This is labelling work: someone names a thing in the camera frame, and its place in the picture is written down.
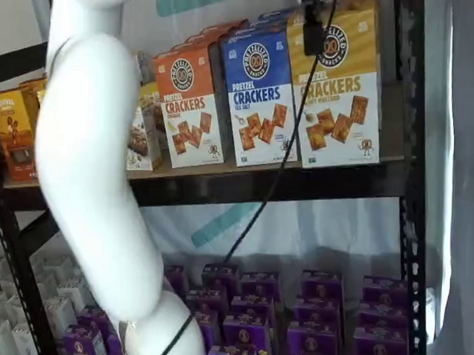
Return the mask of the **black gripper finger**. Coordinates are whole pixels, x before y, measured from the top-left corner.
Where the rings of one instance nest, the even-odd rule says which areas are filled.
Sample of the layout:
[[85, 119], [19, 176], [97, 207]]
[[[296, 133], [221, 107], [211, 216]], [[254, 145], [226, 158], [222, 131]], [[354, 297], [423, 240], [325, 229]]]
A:
[[304, 53], [306, 56], [320, 55], [324, 50], [325, 37], [321, 10], [315, 4], [305, 6], [303, 24]]

